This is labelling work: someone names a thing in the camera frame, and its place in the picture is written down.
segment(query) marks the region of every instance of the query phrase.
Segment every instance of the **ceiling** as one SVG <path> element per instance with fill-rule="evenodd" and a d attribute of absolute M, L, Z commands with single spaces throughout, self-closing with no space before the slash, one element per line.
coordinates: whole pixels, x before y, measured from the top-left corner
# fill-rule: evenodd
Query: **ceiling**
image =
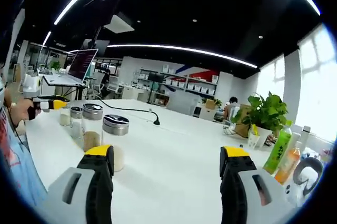
<path fill-rule="evenodd" d="M 78 25 L 79 0 L 57 26 L 53 23 L 70 0 L 26 0 L 26 21 L 19 39 L 40 43 L 52 31 L 47 46 L 80 48 L 94 30 Z M 201 49 L 232 56 L 261 67 L 289 53 L 321 20 L 305 0 L 121 0 L 122 12 L 135 29 L 114 34 L 107 29 L 99 39 L 111 44 L 160 44 Z M 221 70 L 240 78 L 258 71 L 208 55 L 159 48 L 108 48 L 105 57 L 133 56 Z"/>

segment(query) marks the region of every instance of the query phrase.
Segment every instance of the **blue shirt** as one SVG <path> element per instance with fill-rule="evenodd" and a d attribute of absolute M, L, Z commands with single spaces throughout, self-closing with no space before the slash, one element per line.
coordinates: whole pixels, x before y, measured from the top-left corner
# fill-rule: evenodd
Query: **blue shirt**
<path fill-rule="evenodd" d="M 9 166 L 9 177 L 19 195 L 30 205 L 37 206 L 47 196 L 35 169 L 32 156 L 14 135 L 4 109 L 0 113 L 0 149 Z"/>

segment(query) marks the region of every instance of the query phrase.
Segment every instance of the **green bottle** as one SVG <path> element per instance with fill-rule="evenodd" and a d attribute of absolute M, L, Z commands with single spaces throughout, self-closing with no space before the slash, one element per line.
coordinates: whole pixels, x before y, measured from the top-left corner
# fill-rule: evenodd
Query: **green bottle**
<path fill-rule="evenodd" d="M 265 169 L 270 174 L 273 174 L 276 171 L 286 151 L 286 148 L 291 138 L 291 124 L 291 120 L 286 121 L 284 128 L 280 131 L 279 137 L 275 143 L 272 152 L 270 153 L 267 162 L 263 166 L 263 169 Z"/>

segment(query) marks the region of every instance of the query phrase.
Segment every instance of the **potted plant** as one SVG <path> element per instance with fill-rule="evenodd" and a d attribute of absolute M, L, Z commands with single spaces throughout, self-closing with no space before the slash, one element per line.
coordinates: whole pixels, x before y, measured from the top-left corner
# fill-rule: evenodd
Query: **potted plant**
<path fill-rule="evenodd" d="M 222 107 L 222 101 L 216 98 L 202 98 L 201 102 L 202 104 L 205 104 L 208 99 L 211 99 L 215 102 L 215 106 L 218 108 Z"/>
<path fill-rule="evenodd" d="M 61 68 L 61 64 L 59 63 L 59 61 L 52 61 L 49 64 L 49 68 L 50 69 L 55 69 L 55 70 L 59 70 Z"/>
<path fill-rule="evenodd" d="M 269 92 L 267 99 L 264 99 L 261 95 L 249 96 L 249 103 L 251 104 L 251 110 L 242 119 L 242 123 L 246 125 L 255 124 L 260 135 L 259 145 L 263 145 L 267 136 L 273 131 L 279 131 L 285 125 L 286 117 L 288 113 L 286 103 L 282 102 L 281 98 Z M 241 109 L 235 117 L 231 118 L 231 122 L 237 123 L 241 118 Z"/>

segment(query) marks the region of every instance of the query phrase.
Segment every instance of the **laptop screen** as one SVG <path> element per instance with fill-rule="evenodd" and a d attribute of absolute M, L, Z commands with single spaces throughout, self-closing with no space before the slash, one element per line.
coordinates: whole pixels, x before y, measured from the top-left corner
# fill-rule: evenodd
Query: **laptop screen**
<path fill-rule="evenodd" d="M 98 49 L 79 50 L 72 62 L 68 74 L 83 82 L 97 52 Z"/>

